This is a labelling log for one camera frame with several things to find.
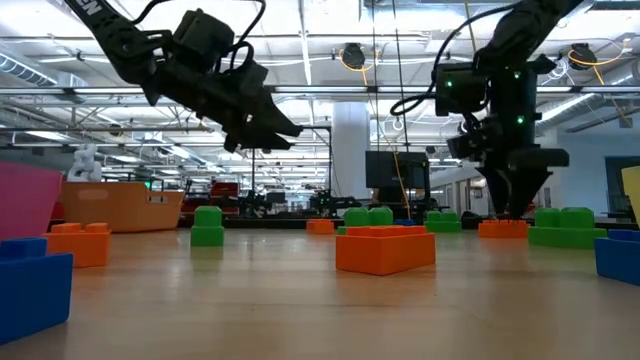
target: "robotic arm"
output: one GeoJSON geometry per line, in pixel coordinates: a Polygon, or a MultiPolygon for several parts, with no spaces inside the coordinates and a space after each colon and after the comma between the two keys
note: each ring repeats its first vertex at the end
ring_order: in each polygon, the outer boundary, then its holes
{"type": "Polygon", "coordinates": [[[523,0],[498,22],[493,38],[473,63],[442,64],[435,71],[436,114],[462,114],[461,135],[447,141],[454,157],[480,163],[498,214],[520,218],[552,173],[568,166],[562,149],[534,144],[537,77],[555,68],[541,55],[529,57],[557,22],[581,0],[523,0]],[[482,121],[473,112],[489,106],[482,121]]]}
{"type": "Polygon", "coordinates": [[[154,106],[160,96],[210,118],[227,133],[224,148],[287,150],[281,135],[298,136],[294,125],[264,88],[268,70],[253,61],[253,48],[220,20],[198,9],[187,11],[175,31],[141,31],[107,0],[65,0],[91,30],[118,75],[144,90],[154,106]],[[247,47],[242,65],[219,72],[220,61],[247,47]]]}

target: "orange building block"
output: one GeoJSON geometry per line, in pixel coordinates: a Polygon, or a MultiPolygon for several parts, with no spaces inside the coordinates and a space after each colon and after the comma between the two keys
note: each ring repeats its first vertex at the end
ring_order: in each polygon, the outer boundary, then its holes
{"type": "Polygon", "coordinates": [[[485,220],[478,226],[478,237],[526,239],[529,225],[523,220],[485,220]]]}
{"type": "Polygon", "coordinates": [[[314,235],[332,235],[335,229],[329,219],[311,219],[307,221],[307,232],[314,235]]]}
{"type": "Polygon", "coordinates": [[[336,239],[338,270],[389,275],[435,262],[435,235],[424,226],[350,227],[336,239]]]}
{"type": "Polygon", "coordinates": [[[73,267],[105,266],[109,261],[111,230],[107,224],[53,225],[47,238],[47,253],[73,254],[73,267]]]}

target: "ceiling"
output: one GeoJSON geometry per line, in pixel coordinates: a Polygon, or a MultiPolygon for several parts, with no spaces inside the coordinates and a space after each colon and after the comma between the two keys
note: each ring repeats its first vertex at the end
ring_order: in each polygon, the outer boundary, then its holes
{"type": "MultiPolygon", "coordinates": [[[[430,83],[433,56],[451,31],[466,19],[463,1],[442,0],[421,4],[418,0],[397,0],[398,11],[394,21],[390,0],[377,2],[375,15],[376,41],[372,38],[372,19],[370,8],[362,6],[361,0],[267,0],[267,9],[259,25],[253,30],[249,41],[255,48],[255,58],[259,63],[267,66],[269,85],[354,85],[365,83],[372,85],[393,85],[401,82],[407,86],[425,86],[430,83]],[[395,30],[398,28],[399,42],[395,41],[395,30]],[[363,52],[371,62],[374,51],[379,52],[378,66],[365,73],[353,72],[346,69],[335,55],[345,47],[345,43],[360,43],[363,52]]],[[[110,0],[111,5],[123,16],[131,19],[146,6],[148,0],[110,0]]],[[[501,6],[505,2],[495,0],[469,1],[470,13],[479,12],[501,6]]],[[[636,51],[640,46],[640,17],[635,10],[627,11],[586,11],[594,2],[585,3],[575,14],[562,20],[548,39],[540,46],[537,54],[546,54],[557,58],[559,54],[566,56],[573,43],[588,43],[598,56],[598,61],[606,61],[618,57],[600,70],[607,74],[618,67],[627,66],[636,58],[636,51]]],[[[236,33],[242,33],[253,20],[259,4],[252,1],[236,0],[175,0],[157,6],[141,24],[144,30],[169,29],[174,30],[188,10],[203,9],[206,13],[226,22],[236,33]]],[[[11,54],[15,58],[37,68],[44,74],[57,76],[61,72],[76,75],[90,87],[120,87],[128,86],[123,82],[106,60],[100,46],[92,38],[87,28],[64,6],[63,0],[3,0],[0,2],[0,54],[11,54]]],[[[473,24],[475,46],[482,47],[491,38],[493,29],[500,15],[479,20],[473,24]]],[[[452,61],[471,58],[474,53],[474,41],[467,29],[462,31],[449,45],[448,51],[452,61]]],[[[596,78],[593,71],[576,71],[559,68],[556,75],[542,75],[539,84],[545,86],[565,85],[571,82],[577,84],[594,84],[596,78]]],[[[17,79],[12,75],[0,73],[0,87],[31,87],[33,85],[17,79]]],[[[566,96],[540,96],[539,103],[551,103],[564,100],[566,96]]],[[[5,126],[40,126],[61,127],[75,124],[79,127],[105,127],[111,124],[123,126],[155,127],[160,130],[151,132],[152,135],[162,133],[163,141],[167,143],[213,143],[210,147],[186,147],[191,156],[205,161],[211,170],[200,169],[198,175],[203,177],[215,174],[221,176],[219,169],[213,165],[239,166],[247,165],[242,157],[249,152],[237,154],[237,158],[225,157],[227,154],[221,149],[223,135],[219,133],[217,123],[205,120],[200,123],[190,111],[180,106],[161,105],[151,108],[145,105],[140,96],[87,97],[84,104],[74,104],[66,100],[51,96],[10,96],[0,98],[8,111],[7,116],[0,117],[5,126]],[[200,132],[168,132],[170,128],[189,125],[200,126],[205,131],[200,132]]],[[[339,96],[306,96],[290,98],[285,95],[274,95],[278,107],[292,121],[305,125],[331,125],[333,118],[333,102],[344,100],[339,96]]],[[[374,111],[378,109],[382,131],[391,141],[404,141],[404,130],[401,124],[394,124],[395,119],[388,116],[389,108],[397,100],[385,97],[374,104],[373,99],[361,97],[359,101],[370,101],[370,114],[376,118],[374,111]]],[[[559,125],[563,130],[572,129],[582,123],[594,119],[609,117],[616,111],[607,102],[594,112],[582,113],[575,119],[559,125]]],[[[634,122],[635,114],[627,116],[628,121],[634,122]]],[[[459,117],[435,117],[434,105],[427,101],[423,106],[408,114],[408,136],[411,142],[420,143],[415,150],[424,149],[424,144],[442,144],[447,137],[456,133],[459,117]]],[[[618,120],[607,121],[605,125],[590,127],[575,133],[592,134],[606,132],[615,134],[622,132],[637,132],[637,127],[618,126],[618,120]]],[[[70,142],[77,142],[77,134],[67,134],[70,142]]],[[[156,165],[195,165],[191,160],[183,159],[175,154],[161,154],[152,147],[135,147],[130,134],[114,137],[109,133],[83,133],[82,140],[97,143],[129,143],[124,148],[129,156],[137,156],[140,163],[156,165]]],[[[296,146],[289,152],[276,152],[264,155],[258,152],[258,157],[289,157],[289,158],[328,158],[328,149],[324,145],[323,134],[305,131],[298,141],[307,144],[296,146]]],[[[51,142],[42,137],[28,134],[19,136],[21,142],[51,142]]],[[[122,155],[123,150],[104,148],[105,154],[122,155]]],[[[439,148],[441,156],[446,156],[446,148],[439,148]]],[[[114,164],[122,161],[111,160],[114,164]]],[[[310,181],[316,177],[322,180],[325,174],[326,162],[310,162],[317,165],[317,170],[308,166],[313,176],[303,174],[301,182],[310,181]]],[[[232,176],[233,171],[224,169],[232,176]]],[[[272,173],[266,174],[265,179],[281,181],[272,173]]]]}

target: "green building block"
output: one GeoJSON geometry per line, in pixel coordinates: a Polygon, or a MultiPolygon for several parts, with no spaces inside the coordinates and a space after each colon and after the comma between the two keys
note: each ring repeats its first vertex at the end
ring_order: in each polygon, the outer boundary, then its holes
{"type": "Polygon", "coordinates": [[[536,226],[528,232],[531,245],[572,249],[593,249],[598,237],[607,237],[607,230],[595,228],[593,212],[587,208],[539,209],[536,226]]]}
{"type": "Polygon", "coordinates": [[[365,208],[349,208],[344,213],[344,225],[369,226],[369,212],[365,208]]]}
{"type": "Polygon", "coordinates": [[[223,246],[224,228],[222,226],[198,226],[191,228],[191,246],[223,246]]]}
{"type": "Polygon", "coordinates": [[[196,226],[222,226],[222,210],[217,206],[199,206],[194,217],[196,226]]]}
{"type": "Polygon", "coordinates": [[[393,211],[387,207],[373,208],[369,210],[370,226],[393,225],[393,211]]]}
{"type": "Polygon", "coordinates": [[[462,223],[455,211],[427,212],[427,221],[424,222],[427,231],[433,233],[457,233],[462,231],[462,223]]]}

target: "orange bin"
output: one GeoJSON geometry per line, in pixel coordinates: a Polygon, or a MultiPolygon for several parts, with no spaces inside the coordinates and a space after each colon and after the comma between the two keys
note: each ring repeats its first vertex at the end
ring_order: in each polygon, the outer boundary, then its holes
{"type": "Polygon", "coordinates": [[[329,219],[311,219],[307,221],[307,232],[314,235],[331,235],[335,231],[333,221],[329,219]]]}
{"type": "Polygon", "coordinates": [[[485,220],[478,225],[478,237],[526,239],[529,225],[523,220],[485,220]]]}
{"type": "Polygon", "coordinates": [[[83,225],[107,223],[111,231],[175,229],[184,193],[149,191],[144,183],[65,183],[64,218],[83,225]]]}
{"type": "Polygon", "coordinates": [[[336,240],[338,270],[389,275],[435,262],[435,235],[424,226],[350,227],[336,240]]]}
{"type": "Polygon", "coordinates": [[[73,267],[106,266],[109,262],[111,231],[107,224],[53,225],[47,238],[48,254],[73,254],[73,267]]]}

